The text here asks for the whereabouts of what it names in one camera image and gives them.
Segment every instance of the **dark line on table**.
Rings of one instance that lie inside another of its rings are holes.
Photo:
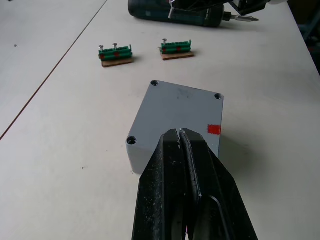
[[[69,49],[65,52],[65,54],[62,56],[62,58],[58,61],[58,63],[54,66],[54,68],[52,69],[52,71],[49,73],[49,75],[45,78],[45,80],[41,83],[41,85],[38,87],[38,89],[34,92],[34,94],[31,96],[31,98],[26,102],[26,104],[24,105],[24,107],[21,109],[21,111],[19,112],[19,114],[15,117],[15,119],[12,121],[12,123],[9,125],[9,127],[4,131],[4,133],[1,135],[0,137],[0,141],[4,138],[4,136],[7,134],[7,132],[10,130],[10,128],[15,124],[15,122],[17,121],[17,119],[20,117],[20,115],[23,113],[23,111],[26,109],[26,107],[29,105],[29,103],[32,101],[32,99],[35,97],[35,95],[39,92],[39,90],[42,88],[42,86],[46,83],[46,81],[48,80],[48,78],[51,76],[51,74],[56,70],[56,68],[58,67],[58,65],[62,62],[62,60],[65,58],[65,56],[68,54],[68,52],[70,51],[70,49],[76,44],[76,42],[78,41],[78,39],[81,37],[81,35],[84,33],[84,31],[87,29],[87,27],[91,24],[91,22],[95,19],[95,17],[98,15],[98,13],[100,12],[100,10],[104,7],[104,5],[106,4],[108,0],[105,0],[105,2],[103,3],[103,5],[99,8],[99,10],[96,12],[96,14],[93,16],[93,18],[89,21],[89,23],[85,26],[85,28],[82,30],[82,32],[80,33],[80,35],[75,39],[75,41],[72,43],[72,45],[69,47]]]

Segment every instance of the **drill bit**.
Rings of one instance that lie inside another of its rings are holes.
[[[258,22],[259,19],[254,18],[253,16],[241,16],[241,15],[231,15],[233,20],[242,21],[242,22]]]

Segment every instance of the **screw hole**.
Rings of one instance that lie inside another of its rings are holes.
[[[214,97],[215,97],[216,99],[218,99],[218,100],[221,100],[221,99],[223,98],[222,94],[220,94],[220,93],[216,93],[216,94],[214,95]]]
[[[134,136],[130,136],[126,139],[126,142],[129,144],[129,145],[134,145],[137,143],[137,139],[134,137]]]
[[[156,80],[153,80],[153,81],[151,81],[151,85],[152,85],[152,86],[158,86],[158,85],[159,85],[159,82],[156,81]]]

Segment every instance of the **wooden base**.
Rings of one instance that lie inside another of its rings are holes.
[[[161,54],[161,57],[164,61],[171,59],[183,59],[193,57],[194,53],[192,51],[184,53],[174,53],[174,54]]]
[[[107,67],[112,67],[112,66],[118,66],[122,64],[130,64],[134,60],[132,57],[130,58],[124,58],[124,59],[118,59],[118,60],[113,60],[113,61],[103,61],[102,62],[102,67],[107,68]]]

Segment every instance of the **green terminal block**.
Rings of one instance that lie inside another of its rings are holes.
[[[99,59],[104,61],[113,61],[120,59],[129,59],[132,57],[132,48],[130,46],[117,47],[114,43],[114,48],[104,49],[104,46],[99,46]]]
[[[161,43],[160,47],[161,54],[182,54],[188,53],[190,50],[191,40],[167,43],[167,39],[163,39],[163,43]]]

